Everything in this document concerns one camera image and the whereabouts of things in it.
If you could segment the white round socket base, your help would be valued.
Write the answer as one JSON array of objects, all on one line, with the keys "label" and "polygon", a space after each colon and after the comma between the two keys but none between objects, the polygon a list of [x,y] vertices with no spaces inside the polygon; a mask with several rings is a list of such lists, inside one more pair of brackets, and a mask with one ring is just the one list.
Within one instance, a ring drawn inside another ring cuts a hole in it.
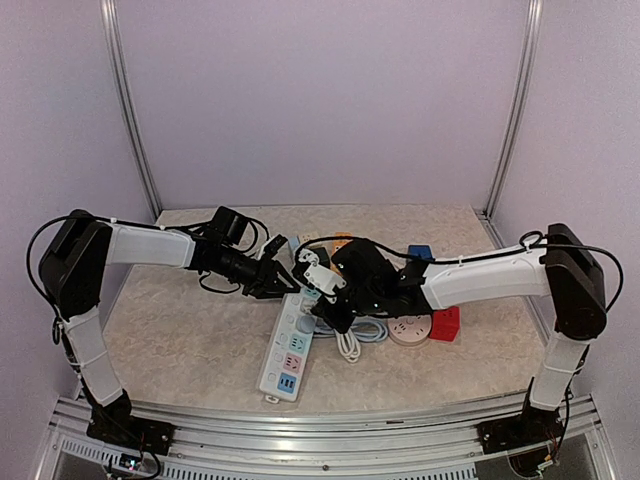
[{"label": "white round socket base", "polygon": [[419,317],[401,317],[387,321],[388,336],[398,345],[405,347],[418,346],[424,343],[432,329],[432,318],[429,315]]}]

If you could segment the white power strip blue USB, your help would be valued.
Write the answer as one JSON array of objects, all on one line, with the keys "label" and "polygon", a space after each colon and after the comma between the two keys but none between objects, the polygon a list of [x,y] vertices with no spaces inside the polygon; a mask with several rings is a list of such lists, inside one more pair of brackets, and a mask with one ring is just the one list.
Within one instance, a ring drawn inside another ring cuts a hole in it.
[{"label": "white power strip blue USB", "polygon": [[283,298],[257,382],[269,403],[298,399],[317,323],[311,309],[318,296],[314,290],[303,289]]}]

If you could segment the red cube socket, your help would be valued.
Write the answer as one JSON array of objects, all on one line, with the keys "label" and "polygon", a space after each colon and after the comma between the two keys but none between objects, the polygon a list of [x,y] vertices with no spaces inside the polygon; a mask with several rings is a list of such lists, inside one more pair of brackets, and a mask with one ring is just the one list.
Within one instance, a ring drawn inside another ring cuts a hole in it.
[{"label": "red cube socket", "polygon": [[429,338],[454,342],[460,331],[460,317],[460,309],[457,306],[435,311],[431,316],[432,326]]}]

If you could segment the beige cube socket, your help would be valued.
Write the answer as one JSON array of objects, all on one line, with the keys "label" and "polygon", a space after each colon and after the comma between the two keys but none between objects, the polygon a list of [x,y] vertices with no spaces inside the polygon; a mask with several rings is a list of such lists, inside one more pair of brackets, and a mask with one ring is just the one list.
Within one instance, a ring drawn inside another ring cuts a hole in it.
[{"label": "beige cube socket", "polygon": [[319,238],[320,235],[317,232],[306,232],[298,235],[298,240],[301,244],[304,244],[308,241]]}]

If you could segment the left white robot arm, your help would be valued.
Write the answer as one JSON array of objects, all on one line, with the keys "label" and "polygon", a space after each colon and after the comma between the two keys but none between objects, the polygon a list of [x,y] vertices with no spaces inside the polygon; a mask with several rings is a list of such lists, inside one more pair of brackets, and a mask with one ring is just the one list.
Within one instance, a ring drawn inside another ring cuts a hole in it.
[{"label": "left white robot arm", "polygon": [[246,229],[259,233],[259,220],[219,207],[205,222],[153,226],[106,218],[76,209],[45,223],[60,228],[39,263],[25,256],[36,292],[54,313],[52,338],[62,343],[92,408],[95,425],[121,445],[133,443],[140,424],[106,347],[99,304],[104,272],[111,265],[153,265],[217,274],[233,292],[256,299],[297,293],[299,284],[276,260],[284,236],[268,237],[253,253],[239,246]]}]

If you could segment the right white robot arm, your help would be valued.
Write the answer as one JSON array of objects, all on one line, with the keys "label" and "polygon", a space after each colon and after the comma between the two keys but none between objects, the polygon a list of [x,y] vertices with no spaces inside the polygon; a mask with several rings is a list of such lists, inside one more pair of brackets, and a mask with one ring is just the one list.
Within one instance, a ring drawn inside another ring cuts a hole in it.
[{"label": "right white robot arm", "polygon": [[340,333],[358,317],[433,315],[462,304],[511,297],[550,297],[554,332],[531,380],[526,410],[515,416],[514,438],[535,442],[551,424],[591,343],[607,325],[616,296],[605,292],[597,255],[609,251],[583,244],[565,224],[530,231],[517,245],[479,255],[423,259],[409,253],[398,269],[392,249],[362,237],[348,239],[325,267],[308,248],[296,254],[298,277],[320,298],[312,309]]}]

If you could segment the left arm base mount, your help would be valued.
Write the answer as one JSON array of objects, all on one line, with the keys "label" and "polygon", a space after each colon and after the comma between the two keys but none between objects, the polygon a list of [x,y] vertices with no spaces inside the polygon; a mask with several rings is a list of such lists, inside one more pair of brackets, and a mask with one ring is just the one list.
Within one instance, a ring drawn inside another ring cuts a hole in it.
[{"label": "left arm base mount", "polygon": [[107,444],[166,456],[175,430],[168,422],[131,416],[125,425],[104,418],[92,419],[86,433]]}]

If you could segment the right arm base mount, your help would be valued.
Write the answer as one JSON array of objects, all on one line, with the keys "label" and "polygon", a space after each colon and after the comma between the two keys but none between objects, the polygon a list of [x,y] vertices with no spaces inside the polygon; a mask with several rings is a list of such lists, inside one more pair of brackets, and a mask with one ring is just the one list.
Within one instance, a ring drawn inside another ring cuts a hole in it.
[{"label": "right arm base mount", "polygon": [[564,426],[559,420],[524,420],[521,416],[506,417],[480,423],[476,427],[485,455],[514,450],[559,439]]}]

